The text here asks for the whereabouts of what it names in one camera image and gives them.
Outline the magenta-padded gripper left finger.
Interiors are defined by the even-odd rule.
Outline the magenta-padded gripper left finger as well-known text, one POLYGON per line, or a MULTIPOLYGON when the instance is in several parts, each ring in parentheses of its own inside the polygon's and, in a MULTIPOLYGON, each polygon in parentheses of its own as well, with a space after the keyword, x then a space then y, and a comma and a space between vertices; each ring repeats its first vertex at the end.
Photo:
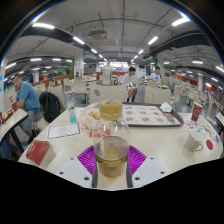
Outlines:
POLYGON ((96 188, 98 171, 94 147, 90 146, 77 157, 67 159, 56 175, 84 188, 96 188))

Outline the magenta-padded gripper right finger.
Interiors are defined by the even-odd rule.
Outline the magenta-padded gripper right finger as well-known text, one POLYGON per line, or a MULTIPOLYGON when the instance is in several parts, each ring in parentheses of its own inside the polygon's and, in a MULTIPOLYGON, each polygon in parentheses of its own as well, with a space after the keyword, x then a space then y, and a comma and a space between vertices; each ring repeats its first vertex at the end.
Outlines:
POLYGON ((154 157, 147 157, 134 146, 129 147, 126 169, 128 188, 140 188, 166 176, 166 172, 154 157))

